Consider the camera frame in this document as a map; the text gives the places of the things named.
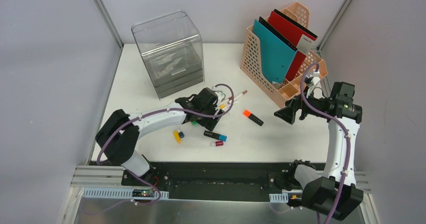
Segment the blue cap black highlighter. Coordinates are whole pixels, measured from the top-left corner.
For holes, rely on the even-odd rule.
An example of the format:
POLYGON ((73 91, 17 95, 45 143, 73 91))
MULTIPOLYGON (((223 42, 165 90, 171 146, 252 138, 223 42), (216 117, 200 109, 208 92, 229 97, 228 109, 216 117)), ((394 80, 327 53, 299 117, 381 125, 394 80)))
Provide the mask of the blue cap black highlighter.
POLYGON ((218 134, 218 133, 214 133, 214 132, 211 132, 211 131, 204 131, 203 135, 206 136, 206 137, 218 140, 218 141, 225 142, 227 140, 227 136, 221 135, 221 134, 218 134))

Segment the orange cap black highlighter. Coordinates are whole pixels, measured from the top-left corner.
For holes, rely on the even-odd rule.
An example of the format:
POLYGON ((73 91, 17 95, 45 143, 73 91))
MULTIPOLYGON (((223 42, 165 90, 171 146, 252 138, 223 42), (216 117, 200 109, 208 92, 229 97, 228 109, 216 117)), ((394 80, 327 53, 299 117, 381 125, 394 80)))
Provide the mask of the orange cap black highlighter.
POLYGON ((264 124, 264 122, 261 119, 259 119, 257 116, 255 116, 253 113, 251 113, 247 109, 243 111, 243 115, 247 117, 248 119, 252 120, 253 122, 255 122, 259 126, 262 126, 264 124))

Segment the teal folder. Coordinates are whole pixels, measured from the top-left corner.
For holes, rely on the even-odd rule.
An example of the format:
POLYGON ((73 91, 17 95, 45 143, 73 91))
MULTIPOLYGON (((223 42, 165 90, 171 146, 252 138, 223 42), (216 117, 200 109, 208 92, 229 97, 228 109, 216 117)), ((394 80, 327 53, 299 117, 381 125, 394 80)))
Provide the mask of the teal folder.
POLYGON ((297 48, 262 17, 254 21, 252 32, 260 42, 263 76, 270 83, 282 83, 296 56, 297 48))

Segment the red folder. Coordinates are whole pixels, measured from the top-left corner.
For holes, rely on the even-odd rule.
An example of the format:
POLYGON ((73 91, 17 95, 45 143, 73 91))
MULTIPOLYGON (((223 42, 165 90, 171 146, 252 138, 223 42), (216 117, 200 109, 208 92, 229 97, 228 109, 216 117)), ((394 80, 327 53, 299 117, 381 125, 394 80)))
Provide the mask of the red folder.
POLYGON ((268 23, 297 48, 296 56, 285 79, 292 81, 310 52, 317 35, 277 9, 271 12, 268 23))

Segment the clear grey drawer organizer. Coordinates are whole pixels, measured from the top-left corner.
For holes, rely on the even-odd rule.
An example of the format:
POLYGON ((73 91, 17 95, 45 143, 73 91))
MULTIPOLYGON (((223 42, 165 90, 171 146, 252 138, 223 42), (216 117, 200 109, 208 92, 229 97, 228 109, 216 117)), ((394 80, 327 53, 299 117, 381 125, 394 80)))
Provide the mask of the clear grey drawer organizer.
POLYGON ((202 36, 185 11, 136 23, 131 32, 159 98, 204 82, 202 36))

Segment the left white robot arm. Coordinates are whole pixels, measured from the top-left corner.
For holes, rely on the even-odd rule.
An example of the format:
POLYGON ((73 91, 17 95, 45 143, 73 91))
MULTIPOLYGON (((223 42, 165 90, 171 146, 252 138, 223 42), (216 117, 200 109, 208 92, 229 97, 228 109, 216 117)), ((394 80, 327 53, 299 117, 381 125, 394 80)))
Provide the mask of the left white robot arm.
POLYGON ((198 94, 177 98, 151 114, 127 114, 123 109, 118 109, 98 131, 95 141, 108 163, 133 172, 135 181, 147 186, 153 180, 153 166, 136 151, 137 141, 162 128, 188 122, 197 122, 212 131, 223 114, 223 110, 217 109, 218 102, 218 95, 206 87, 198 94))

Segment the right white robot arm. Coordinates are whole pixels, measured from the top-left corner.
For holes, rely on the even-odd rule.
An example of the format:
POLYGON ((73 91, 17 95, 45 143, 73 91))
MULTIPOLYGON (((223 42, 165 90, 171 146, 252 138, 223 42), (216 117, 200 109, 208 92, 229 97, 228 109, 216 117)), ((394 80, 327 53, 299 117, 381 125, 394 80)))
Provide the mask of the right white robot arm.
POLYGON ((295 160, 288 170, 275 177, 275 185, 291 191, 302 189, 301 205, 320 214, 331 214, 336 220, 344 220, 363 200, 364 192, 356 187, 354 174, 355 141, 362 121, 362 107, 353 103, 355 86, 335 82, 330 97, 306 101, 301 95, 288 100, 285 107, 274 115, 293 124, 296 112, 301 110, 300 120, 308 115, 327 120, 329 146, 322 175, 309 161, 295 160))

